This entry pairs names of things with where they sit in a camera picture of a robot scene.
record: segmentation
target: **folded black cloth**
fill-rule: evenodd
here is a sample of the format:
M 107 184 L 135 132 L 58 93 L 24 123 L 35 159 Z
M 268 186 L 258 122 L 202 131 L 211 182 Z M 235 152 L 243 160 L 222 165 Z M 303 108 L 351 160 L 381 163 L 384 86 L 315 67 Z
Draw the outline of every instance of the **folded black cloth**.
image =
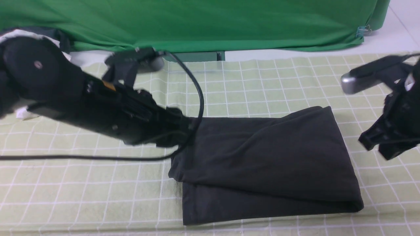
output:
M 330 107 L 283 118 L 204 118 L 169 177 L 183 182 L 184 225 L 363 208 Z

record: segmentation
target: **green cloth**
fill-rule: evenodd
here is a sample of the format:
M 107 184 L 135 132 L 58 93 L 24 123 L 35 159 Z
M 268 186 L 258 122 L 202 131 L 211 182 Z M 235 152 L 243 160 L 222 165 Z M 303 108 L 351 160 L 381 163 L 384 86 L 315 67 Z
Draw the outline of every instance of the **green cloth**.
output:
M 338 50 L 363 42 L 357 28 L 386 1 L 1 0 L 0 28 L 59 28 L 77 51 Z

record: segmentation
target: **black cable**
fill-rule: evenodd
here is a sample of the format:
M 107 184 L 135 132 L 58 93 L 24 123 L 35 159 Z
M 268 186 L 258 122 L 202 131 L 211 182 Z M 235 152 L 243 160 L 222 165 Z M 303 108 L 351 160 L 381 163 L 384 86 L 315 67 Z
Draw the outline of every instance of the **black cable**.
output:
M 412 57 L 418 57 L 418 56 L 420 56 L 420 53 L 405 55 L 405 56 L 403 56 L 403 60 L 402 61 L 408 60 L 408 59 L 410 59 Z
M 181 153 L 190 143 L 190 141 L 194 138 L 201 121 L 203 119 L 204 113 L 204 95 L 203 91 L 201 90 L 198 81 L 192 74 L 192 72 L 185 66 L 185 64 L 174 54 L 163 51 L 158 52 L 159 56 L 170 56 L 172 57 L 188 74 L 192 82 L 194 83 L 195 88 L 197 89 L 198 96 L 200 99 L 200 109 L 198 112 L 198 117 L 194 120 L 194 126 L 189 134 L 188 138 L 186 139 L 185 143 L 178 147 L 176 151 L 173 153 L 163 156 L 163 157 L 106 157 L 106 156 L 79 156 L 79 155 L 46 155 L 46 156 L 0 156 L 0 160 L 53 160 L 53 159 L 81 159 L 81 160 L 114 160 L 114 161 L 160 161 L 166 160 L 172 157 L 175 157 L 179 153 Z

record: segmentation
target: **screw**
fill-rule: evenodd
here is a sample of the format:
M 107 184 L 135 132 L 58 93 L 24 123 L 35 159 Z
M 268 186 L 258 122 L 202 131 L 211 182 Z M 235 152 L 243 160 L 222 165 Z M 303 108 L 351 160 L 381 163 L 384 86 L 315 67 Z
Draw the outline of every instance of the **screw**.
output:
M 38 60 L 34 61 L 34 65 L 37 69 L 42 69 L 42 63 Z

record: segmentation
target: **white floor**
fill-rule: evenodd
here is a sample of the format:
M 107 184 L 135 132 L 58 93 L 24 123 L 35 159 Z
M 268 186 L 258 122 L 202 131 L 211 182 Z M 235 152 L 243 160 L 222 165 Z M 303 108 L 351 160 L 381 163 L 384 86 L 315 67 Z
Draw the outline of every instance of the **white floor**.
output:
M 297 52 L 288 50 L 246 50 L 225 53 L 226 61 L 269 60 L 277 58 L 309 57 L 319 55 L 348 55 L 361 53 L 393 53 L 420 51 L 420 0 L 391 0 L 385 23 L 380 30 L 365 37 L 365 42 L 354 48 L 331 52 Z M 106 51 L 72 53 L 72 62 L 79 66 L 103 62 Z

